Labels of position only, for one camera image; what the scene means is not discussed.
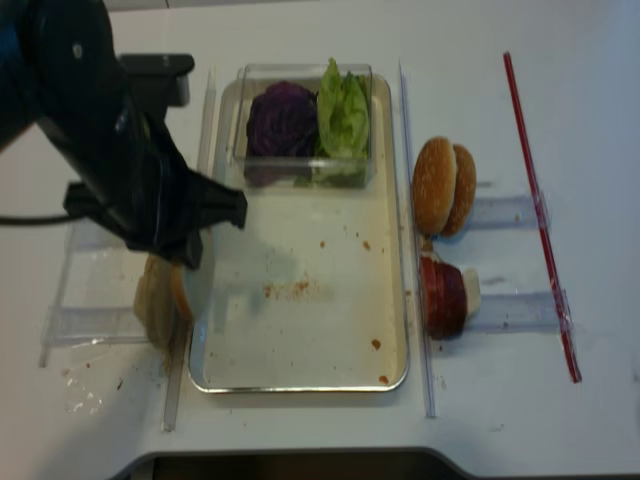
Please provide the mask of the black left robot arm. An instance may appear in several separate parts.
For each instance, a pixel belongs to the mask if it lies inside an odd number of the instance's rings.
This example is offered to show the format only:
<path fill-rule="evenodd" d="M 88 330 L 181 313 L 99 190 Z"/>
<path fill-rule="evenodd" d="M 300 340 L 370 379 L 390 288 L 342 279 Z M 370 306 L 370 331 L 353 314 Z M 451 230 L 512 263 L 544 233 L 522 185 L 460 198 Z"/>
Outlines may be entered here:
<path fill-rule="evenodd" d="M 86 218 L 133 251 L 194 269 L 203 229 L 245 225 L 243 192 L 190 169 L 164 122 L 136 97 L 100 1 L 2 3 L 2 143 L 32 125 L 79 181 L 59 217 L 5 217 L 5 226 Z"/>

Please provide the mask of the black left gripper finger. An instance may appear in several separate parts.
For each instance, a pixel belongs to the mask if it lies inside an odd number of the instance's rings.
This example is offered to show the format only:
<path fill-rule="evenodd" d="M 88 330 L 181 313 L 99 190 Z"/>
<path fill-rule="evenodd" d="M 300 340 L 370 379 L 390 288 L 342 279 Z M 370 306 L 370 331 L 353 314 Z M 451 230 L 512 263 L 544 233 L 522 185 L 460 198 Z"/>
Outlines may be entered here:
<path fill-rule="evenodd" d="M 231 189 L 200 173 L 187 177 L 187 226 L 202 229 L 228 222 L 243 229 L 247 217 L 247 200 L 242 190 Z"/>
<path fill-rule="evenodd" d="M 198 269 L 202 258 L 203 244 L 199 232 L 190 232 L 174 242 L 170 248 L 170 260 L 189 269 Z"/>

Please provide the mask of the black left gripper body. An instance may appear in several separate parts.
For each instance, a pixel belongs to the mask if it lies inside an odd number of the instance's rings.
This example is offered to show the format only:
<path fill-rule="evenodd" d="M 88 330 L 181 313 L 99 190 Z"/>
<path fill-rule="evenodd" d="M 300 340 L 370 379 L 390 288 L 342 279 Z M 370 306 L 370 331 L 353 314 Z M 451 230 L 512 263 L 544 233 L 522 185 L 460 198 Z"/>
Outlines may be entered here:
<path fill-rule="evenodd" d="M 169 258 L 190 232 L 187 177 L 192 171 L 167 128 L 138 107 L 62 116 L 62 154 L 79 174 L 65 212 L 89 218 L 131 250 Z"/>

